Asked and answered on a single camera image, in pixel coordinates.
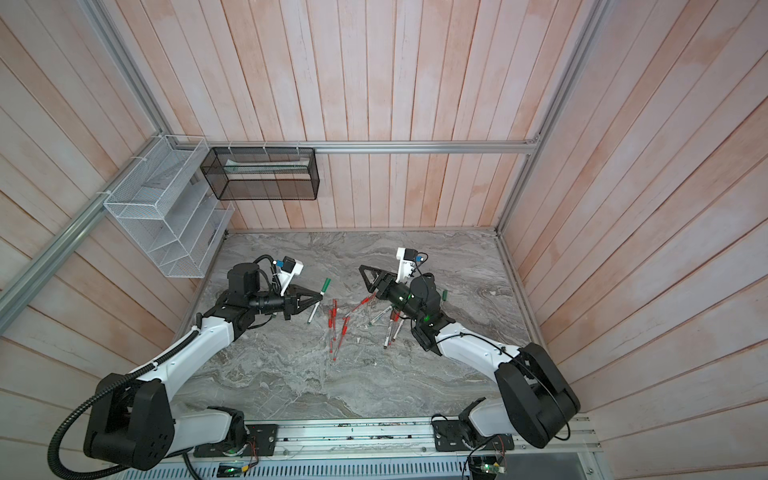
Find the green marker pen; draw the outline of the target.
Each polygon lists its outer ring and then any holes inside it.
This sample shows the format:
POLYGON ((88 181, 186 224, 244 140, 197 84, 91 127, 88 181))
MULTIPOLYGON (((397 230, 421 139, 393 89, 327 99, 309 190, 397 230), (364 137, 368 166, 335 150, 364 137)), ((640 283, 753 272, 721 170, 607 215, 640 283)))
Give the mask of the green marker pen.
POLYGON ((316 312, 318 310, 318 307, 320 306, 320 304, 321 304, 321 302, 322 302, 322 300, 323 300, 323 298, 325 296, 325 293, 327 292, 327 290, 328 290, 328 288, 330 286, 330 283, 331 283, 331 278, 326 278, 325 282, 324 282, 324 284, 322 286, 322 289, 320 290, 320 297, 319 297, 318 301, 314 304, 314 307, 313 307, 313 309, 311 311, 311 314, 310 314, 310 316, 308 318, 308 321, 307 321, 308 324, 312 323, 312 321, 313 321, 313 319, 314 319, 314 317, 316 315, 316 312))
POLYGON ((384 317, 385 315, 389 314, 389 312, 392 310, 392 306, 388 306, 382 311, 375 314, 368 322, 369 326, 374 325, 380 318, 384 317))

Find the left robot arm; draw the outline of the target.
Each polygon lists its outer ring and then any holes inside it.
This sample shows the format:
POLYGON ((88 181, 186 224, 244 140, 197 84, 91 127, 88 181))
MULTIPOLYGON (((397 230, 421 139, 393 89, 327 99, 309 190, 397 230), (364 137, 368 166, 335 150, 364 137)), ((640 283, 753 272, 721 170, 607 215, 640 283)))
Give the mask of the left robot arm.
POLYGON ((242 453, 249 431, 241 411, 209 407, 176 416, 171 400, 211 357, 246 331, 257 316, 293 315, 317 304, 317 291, 293 284, 301 262, 284 257, 264 271, 240 263, 215 305, 197 316, 190 331, 155 359, 126 375, 111 374, 96 391, 84 439, 84 453, 119 467, 149 470, 166 456, 213 445, 227 456, 242 453))

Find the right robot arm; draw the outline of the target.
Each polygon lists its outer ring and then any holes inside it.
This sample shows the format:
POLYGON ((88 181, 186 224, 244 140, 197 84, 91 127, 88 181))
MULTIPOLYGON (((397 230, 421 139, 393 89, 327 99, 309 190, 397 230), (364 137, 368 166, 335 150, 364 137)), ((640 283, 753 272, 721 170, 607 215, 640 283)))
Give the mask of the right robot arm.
POLYGON ((460 414, 469 442, 516 433, 543 448, 569 428, 581 403, 544 347, 504 344, 463 326, 442 309, 431 273, 406 284, 395 272, 367 265, 359 271, 368 292, 411 322, 412 336, 422 349, 461 362, 498 387, 497 398, 482 398, 460 414))

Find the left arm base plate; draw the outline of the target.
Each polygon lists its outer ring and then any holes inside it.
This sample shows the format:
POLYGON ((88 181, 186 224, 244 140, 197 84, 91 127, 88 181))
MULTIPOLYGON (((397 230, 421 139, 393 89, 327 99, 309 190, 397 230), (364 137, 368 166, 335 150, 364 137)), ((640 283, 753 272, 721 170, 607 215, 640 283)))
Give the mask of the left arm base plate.
POLYGON ((277 433, 277 424, 244 424, 221 442, 195 447, 193 454, 197 458, 269 457, 274 454, 277 433))

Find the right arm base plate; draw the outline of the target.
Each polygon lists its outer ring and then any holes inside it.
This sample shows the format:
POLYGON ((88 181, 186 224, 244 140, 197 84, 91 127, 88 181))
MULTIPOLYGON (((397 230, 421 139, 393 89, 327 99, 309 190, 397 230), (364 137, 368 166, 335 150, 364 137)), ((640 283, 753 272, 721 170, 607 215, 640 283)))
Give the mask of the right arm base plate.
POLYGON ((471 451, 480 439, 468 421, 437 418, 431 421, 431 426, 438 452, 471 451))

